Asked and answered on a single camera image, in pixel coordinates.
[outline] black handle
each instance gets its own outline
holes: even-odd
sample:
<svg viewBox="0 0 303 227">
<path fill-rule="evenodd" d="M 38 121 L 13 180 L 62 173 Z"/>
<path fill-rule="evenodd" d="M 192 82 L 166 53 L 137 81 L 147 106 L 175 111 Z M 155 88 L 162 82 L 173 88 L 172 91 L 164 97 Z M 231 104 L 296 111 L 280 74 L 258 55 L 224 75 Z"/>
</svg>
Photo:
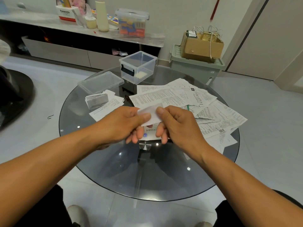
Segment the black handle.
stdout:
<svg viewBox="0 0 303 227">
<path fill-rule="evenodd" d="M 134 70 L 131 71 L 131 70 L 128 70 L 127 68 L 124 68 L 123 65 L 121 65 L 121 66 L 122 66 L 122 68 L 121 68 L 121 71 L 122 71 L 122 72 L 125 72 L 125 73 L 127 73 L 128 75 L 134 76 Z"/>
</svg>

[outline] drawer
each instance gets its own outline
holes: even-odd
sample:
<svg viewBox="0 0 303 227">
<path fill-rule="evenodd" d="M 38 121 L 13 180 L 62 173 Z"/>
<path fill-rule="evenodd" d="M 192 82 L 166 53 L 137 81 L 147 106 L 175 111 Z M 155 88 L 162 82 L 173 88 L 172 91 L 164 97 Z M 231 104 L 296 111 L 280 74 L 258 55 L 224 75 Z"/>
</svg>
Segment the drawer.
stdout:
<svg viewBox="0 0 303 227">
<path fill-rule="evenodd" d="M 87 53 L 92 68 L 105 70 L 120 66 L 119 59 L 122 57 L 92 51 L 87 51 Z"/>
<path fill-rule="evenodd" d="M 90 67 L 87 50 L 22 38 L 33 57 Z"/>
</svg>

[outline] shoe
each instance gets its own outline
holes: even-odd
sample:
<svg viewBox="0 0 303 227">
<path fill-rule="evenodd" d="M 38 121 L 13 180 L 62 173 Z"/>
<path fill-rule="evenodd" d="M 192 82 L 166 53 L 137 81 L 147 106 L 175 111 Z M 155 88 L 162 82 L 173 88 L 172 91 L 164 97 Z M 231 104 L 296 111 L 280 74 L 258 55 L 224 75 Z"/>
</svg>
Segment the shoe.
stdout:
<svg viewBox="0 0 303 227">
<path fill-rule="evenodd" d="M 67 212 L 71 218 L 71 222 L 75 227 L 90 227 L 89 218 L 82 207 L 72 205 L 67 208 Z"/>
<path fill-rule="evenodd" d="M 199 222 L 195 225 L 195 227 L 212 227 L 212 224 L 210 224 L 209 222 Z"/>
</svg>

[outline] glass tabletop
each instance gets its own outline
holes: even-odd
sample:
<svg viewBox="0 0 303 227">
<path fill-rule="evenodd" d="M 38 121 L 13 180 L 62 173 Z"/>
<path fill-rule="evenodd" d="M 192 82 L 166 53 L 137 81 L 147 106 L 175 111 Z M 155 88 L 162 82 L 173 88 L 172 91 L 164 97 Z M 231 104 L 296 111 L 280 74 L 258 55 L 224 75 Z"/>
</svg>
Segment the glass tabletop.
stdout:
<svg viewBox="0 0 303 227">
<path fill-rule="evenodd" d="M 107 71 L 121 76 L 120 67 L 104 70 L 93 76 Z M 226 104 L 206 84 L 166 67 L 155 66 L 154 74 L 140 84 L 165 85 L 178 78 L 207 90 Z M 125 106 L 132 106 L 128 96 L 136 92 L 136 85 L 127 81 L 119 87 L 120 97 L 125 98 Z M 59 118 L 60 136 L 95 123 L 84 100 L 86 95 L 77 86 L 66 98 Z M 240 145 L 239 130 L 235 130 L 232 136 L 238 143 L 226 147 L 223 154 L 235 161 Z M 215 185 L 205 171 L 193 160 L 187 160 L 182 150 L 172 141 L 165 145 L 160 140 L 139 141 L 137 144 L 125 144 L 125 141 L 121 141 L 104 150 L 93 152 L 79 162 L 77 167 L 98 185 L 142 200 L 180 200 L 200 194 Z"/>
</svg>

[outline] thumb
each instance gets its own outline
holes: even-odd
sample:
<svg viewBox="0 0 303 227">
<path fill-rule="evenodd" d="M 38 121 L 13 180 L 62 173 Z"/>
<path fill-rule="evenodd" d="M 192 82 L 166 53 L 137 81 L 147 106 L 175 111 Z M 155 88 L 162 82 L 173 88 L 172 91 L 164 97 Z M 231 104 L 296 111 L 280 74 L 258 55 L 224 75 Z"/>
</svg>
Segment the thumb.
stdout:
<svg viewBox="0 0 303 227">
<path fill-rule="evenodd" d="M 173 118 L 173 116 L 163 107 L 157 107 L 156 112 L 168 129 L 171 129 L 176 125 L 176 123 L 178 123 L 175 118 Z"/>
<path fill-rule="evenodd" d="M 145 113 L 129 118 L 132 129 L 135 129 L 138 126 L 141 126 L 145 122 L 149 121 L 151 117 L 152 115 L 150 113 Z"/>
</svg>

